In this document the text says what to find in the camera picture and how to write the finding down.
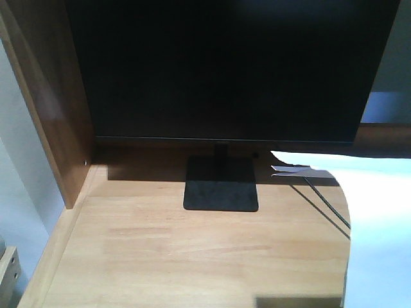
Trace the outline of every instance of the monitor stand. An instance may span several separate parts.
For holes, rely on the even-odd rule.
[[[213,157],[190,157],[183,206],[186,210],[256,212],[256,177],[251,158],[227,156],[216,144]]]

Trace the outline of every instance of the wooden desk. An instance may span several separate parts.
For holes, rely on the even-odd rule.
[[[19,307],[338,307],[349,240],[318,210],[348,231],[308,186],[267,178],[256,213],[186,211],[179,151],[100,151]],[[348,217],[338,186],[318,188]]]

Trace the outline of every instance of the paper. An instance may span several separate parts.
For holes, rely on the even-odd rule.
[[[411,307],[411,160],[273,154],[329,171],[344,191],[351,218],[344,307]]]
[[[272,176],[303,176],[306,178],[334,178],[325,170],[314,170],[310,167],[271,166],[275,173]]]

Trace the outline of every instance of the cable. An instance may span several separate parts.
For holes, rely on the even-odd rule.
[[[304,181],[306,181],[306,183],[311,187],[311,189],[317,194],[318,197],[320,197],[320,199],[328,206],[328,208],[335,214],[336,217],[339,218],[340,221],[343,222],[343,224],[345,224],[347,226],[348,229],[351,230],[351,225],[348,223],[348,221],[346,221],[344,219],[344,217],[341,216],[340,213],[338,213],[338,211],[336,209],[334,209],[334,207],[327,201],[327,199],[325,199],[325,197],[321,194],[321,192],[319,192],[317,190],[317,188],[315,188],[315,186],[304,176],[303,177]]]

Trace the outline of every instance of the black monitor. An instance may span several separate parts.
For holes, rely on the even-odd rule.
[[[66,1],[97,138],[212,142],[352,142],[398,4]]]

